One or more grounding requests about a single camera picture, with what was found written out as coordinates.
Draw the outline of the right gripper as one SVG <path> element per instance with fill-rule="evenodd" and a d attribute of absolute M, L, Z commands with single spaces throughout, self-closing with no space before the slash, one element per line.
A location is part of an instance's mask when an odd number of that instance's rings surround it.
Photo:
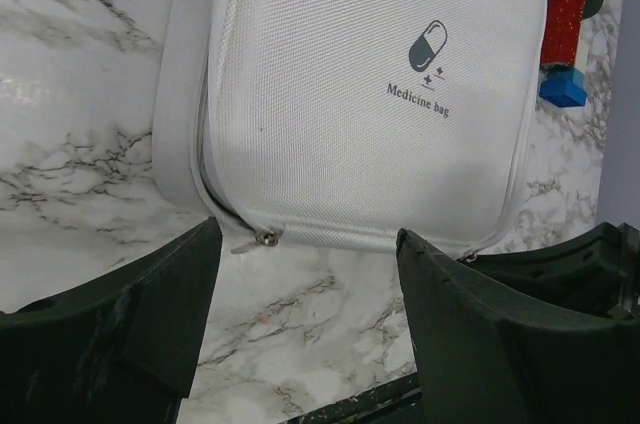
<path fill-rule="evenodd" d="M 638 421 L 638 229 L 465 260 L 404 229 L 396 259 L 428 422 Z"/>

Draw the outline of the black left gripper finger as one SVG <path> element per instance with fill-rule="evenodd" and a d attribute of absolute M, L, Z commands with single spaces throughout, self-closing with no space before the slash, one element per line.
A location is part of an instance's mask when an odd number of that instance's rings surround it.
<path fill-rule="evenodd" d="M 2 422 L 175 422 L 221 249 L 210 218 L 123 267 L 2 314 Z"/>

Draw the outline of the grey medicine kit case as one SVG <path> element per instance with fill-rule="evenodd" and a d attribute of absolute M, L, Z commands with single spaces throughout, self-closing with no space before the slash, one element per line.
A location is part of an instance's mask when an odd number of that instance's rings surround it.
<path fill-rule="evenodd" d="M 547 0 L 172 0 L 152 126 L 172 204 L 245 233 L 461 257 L 512 226 Z"/>

